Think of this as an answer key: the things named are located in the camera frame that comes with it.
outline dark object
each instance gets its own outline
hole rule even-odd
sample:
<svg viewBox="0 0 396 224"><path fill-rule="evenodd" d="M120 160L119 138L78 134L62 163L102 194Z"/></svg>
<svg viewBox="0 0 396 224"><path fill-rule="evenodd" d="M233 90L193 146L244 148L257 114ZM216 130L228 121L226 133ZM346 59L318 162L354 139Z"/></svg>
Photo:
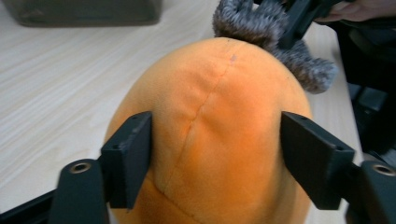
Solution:
<svg viewBox="0 0 396 224"><path fill-rule="evenodd" d="M351 166L355 150L312 120L291 113L282 114L281 142L286 166L315 206L338 209L341 197L332 188Z"/></svg>
<svg viewBox="0 0 396 224"><path fill-rule="evenodd" d="M380 18L368 21L341 21L343 24L358 29L387 30L396 28L396 18Z"/></svg>
<svg viewBox="0 0 396 224"><path fill-rule="evenodd" d="M114 200L119 207L131 208L149 167L150 121L149 112L129 118L107 141L98 161L82 160L67 165L54 194L50 192L8 211L1 223L22 223L22 220L46 223L48 213L49 224L108 223L108 200ZM372 161L364 162L361 167L354 165L352 148L312 120L296 114L282 113L280 134L286 166L319 209L336 210L341 198L345 198L349 203L348 223L395 223L393 168ZM131 161L138 162L135 174L126 165ZM53 202L48 206L51 197ZM34 222L36 217L41 217L40 221Z"/></svg>
<svg viewBox="0 0 396 224"><path fill-rule="evenodd" d="M361 147L366 153L381 156L396 144L396 31L368 24L361 28L341 21L329 26L338 36L347 82L360 87L351 100ZM367 88L387 94L379 110L370 114L367 113L370 108L360 104Z"/></svg>
<svg viewBox="0 0 396 224"><path fill-rule="evenodd" d="M322 6L305 0L294 2L291 10L286 11L287 8L277 0L262 1L257 7L251 0L220 0L213 15L213 31L215 37L246 41L266 50L294 74L305 91L317 94L330 88L338 69L334 63L313 58L309 53L301 39L307 28L305 23L310 21L304 19L309 10L293 9L299 4ZM279 46L282 39L288 40L283 49Z"/></svg>
<svg viewBox="0 0 396 224"><path fill-rule="evenodd" d="M134 207L149 168L150 150L150 112L128 118L102 147L99 162L106 171L106 192L112 208Z"/></svg>
<svg viewBox="0 0 396 224"><path fill-rule="evenodd" d="M98 161L80 160L61 171L49 223L108 223L105 191Z"/></svg>
<svg viewBox="0 0 396 224"><path fill-rule="evenodd" d="M3 0L25 26L114 26L156 23L162 0Z"/></svg>
<svg viewBox="0 0 396 224"><path fill-rule="evenodd" d="M0 223L99 224L108 223L106 202L131 209L149 168L151 117L144 112L128 118L97 161L68 164L56 190L7 211Z"/></svg>
<svg viewBox="0 0 396 224"><path fill-rule="evenodd" d="M291 49L295 42L301 40L318 17L326 17L333 5L342 0L291 0L287 1L286 12L289 16L288 27L279 40L281 49Z"/></svg>
<svg viewBox="0 0 396 224"><path fill-rule="evenodd" d="M396 171L383 162L352 163L354 150L300 115L283 112L283 158L318 209L349 203L347 223L395 223Z"/></svg>

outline human hand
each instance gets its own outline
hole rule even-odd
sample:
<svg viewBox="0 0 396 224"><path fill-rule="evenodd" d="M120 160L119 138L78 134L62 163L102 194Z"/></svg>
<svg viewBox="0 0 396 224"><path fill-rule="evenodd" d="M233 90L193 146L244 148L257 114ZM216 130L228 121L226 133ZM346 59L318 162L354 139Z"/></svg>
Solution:
<svg viewBox="0 0 396 224"><path fill-rule="evenodd" d="M395 0L355 0L335 4L326 18L315 21L367 21L374 18L395 17Z"/></svg>

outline orange plush toy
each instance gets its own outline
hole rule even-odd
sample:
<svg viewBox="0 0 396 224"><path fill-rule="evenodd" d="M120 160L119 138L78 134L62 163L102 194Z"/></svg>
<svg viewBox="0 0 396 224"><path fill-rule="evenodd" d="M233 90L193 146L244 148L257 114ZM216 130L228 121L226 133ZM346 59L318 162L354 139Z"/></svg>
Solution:
<svg viewBox="0 0 396 224"><path fill-rule="evenodd" d="M151 164L119 223L303 223L309 199L281 152L281 111L311 118L302 84L267 50L234 38L160 59L127 93L107 138L151 111Z"/></svg>

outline white table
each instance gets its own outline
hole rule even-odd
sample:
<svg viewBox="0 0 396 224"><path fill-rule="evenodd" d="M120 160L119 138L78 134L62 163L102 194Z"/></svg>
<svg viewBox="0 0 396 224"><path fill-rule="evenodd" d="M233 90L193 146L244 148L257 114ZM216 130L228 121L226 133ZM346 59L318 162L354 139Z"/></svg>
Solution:
<svg viewBox="0 0 396 224"><path fill-rule="evenodd" d="M22 27L0 4L0 212L54 189L69 162L96 159L133 83L166 53L212 37L217 4L164 0L156 25L107 28ZM315 56L340 66L327 92L309 95L314 120L356 148L359 161L335 33L314 25L305 39ZM312 208L307 223L343 223L343 213Z"/></svg>

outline screw hole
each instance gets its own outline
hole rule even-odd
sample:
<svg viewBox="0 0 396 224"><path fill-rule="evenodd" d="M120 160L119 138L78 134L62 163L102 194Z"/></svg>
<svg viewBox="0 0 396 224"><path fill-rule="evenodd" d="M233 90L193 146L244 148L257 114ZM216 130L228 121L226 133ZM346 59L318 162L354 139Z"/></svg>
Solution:
<svg viewBox="0 0 396 224"><path fill-rule="evenodd" d="M380 173L381 175L389 175L389 176L396 176L396 172L391 170L390 168L383 166L383 165L374 165L373 169Z"/></svg>
<svg viewBox="0 0 396 224"><path fill-rule="evenodd" d="M91 165L89 163L82 162L82 163L78 163L78 164L72 166L72 168L70 168L70 173L80 174L80 173L86 172L90 168L91 168Z"/></svg>

